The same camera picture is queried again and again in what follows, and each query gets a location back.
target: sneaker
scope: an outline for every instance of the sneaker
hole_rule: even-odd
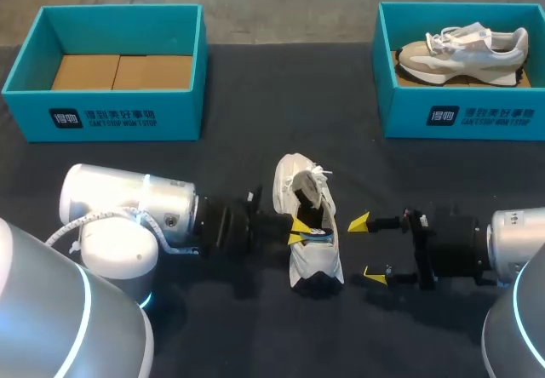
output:
[[[470,76],[498,86],[516,86],[528,55],[528,32],[499,33],[480,23],[447,27],[440,35],[426,34],[398,52],[399,65],[425,83],[443,84],[455,76]]]
[[[330,172],[301,154],[285,155],[276,168],[272,189],[274,209],[279,214],[292,215],[294,223],[302,222],[310,231],[298,232],[290,238],[292,288],[302,280],[310,279],[313,282],[325,279],[327,284],[337,280],[344,284],[336,207],[324,174]]]

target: black table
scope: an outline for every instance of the black table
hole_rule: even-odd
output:
[[[4,66],[13,61],[0,53]],[[346,229],[366,210],[398,215],[408,204],[432,213],[456,202],[482,224],[497,209],[542,206],[545,144],[384,139],[368,43],[210,46],[195,143],[29,145],[3,105],[0,216],[45,240],[60,226],[60,187],[75,163],[192,181],[208,194],[243,196],[262,183],[262,207],[272,209],[287,152],[333,171],[344,290],[327,300],[294,294],[287,261],[170,257],[158,278],[169,304],[155,314],[152,376],[484,377],[480,332],[501,290],[471,280],[433,293],[353,283],[366,263],[410,261],[410,240]]]

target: cardboard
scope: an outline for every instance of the cardboard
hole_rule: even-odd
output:
[[[405,86],[405,87],[435,87],[432,84],[425,84],[422,82],[419,82],[418,80],[411,78],[411,75],[409,73],[399,70],[398,67],[398,61],[395,59],[396,51],[392,51],[392,61],[393,65],[395,67],[395,77],[398,80],[398,85]],[[441,87],[495,87],[491,84],[483,83],[480,80],[469,77],[469,76],[456,76],[453,77],[451,80],[443,84]],[[516,87],[524,87],[524,88],[530,88],[530,80],[528,79],[528,75],[526,74],[526,71],[523,69],[522,71],[522,78],[520,79],[519,84],[517,84]]]
[[[117,54],[65,54],[52,90],[111,90],[118,69]]]
[[[139,90],[146,67],[146,56],[121,56],[114,90]]]
[[[121,56],[114,90],[187,90],[192,56]]]
[[[189,89],[191,56],[147,56],[141,89]]]

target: shoelace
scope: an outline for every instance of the shoelace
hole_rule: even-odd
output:
[[[456,38],[449,34],[449,32],[453,32],[457,29],[460,28],[458,26],[446,27],[441,31],[440,35],[433,36],[431,33],[426,33],[426,43],[429,51],[434,54],[441,54],[444,49],[459,49],[461,45],[454,43]]]

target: cable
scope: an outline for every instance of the cable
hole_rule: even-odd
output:
[[[73,220],[72,222],[64,225],[61,229],[51,235],[49,239],[45,241],[45,244],[49,247],[52,247],[55,242],[57,242],[60,238],[66,235],[69,231],[77,229],[80,226],[83,226],[90,222],[100,221],[102,219],[112,217],[122,217],[131,220],[133,219],[133,216],[139,216],[141,219],[149,224],[151,229],[157,235],[159,243],[161,244],[161,247],[166,253],[170,255],[195,255],[198,253],[194,248],[178,249],[171,247],[167,242],[167,239],[164,237],[163,231],[159,227],[159,224],[156,220],[153,219],[150,214],[148,214],[144,210],[138,210],[137,208],[132,208],[129,206],[124,206],[119,209],[113,209],[104,212],[91,212],[89,214],[86,214],[85,216],[82,216],[81,218]]]

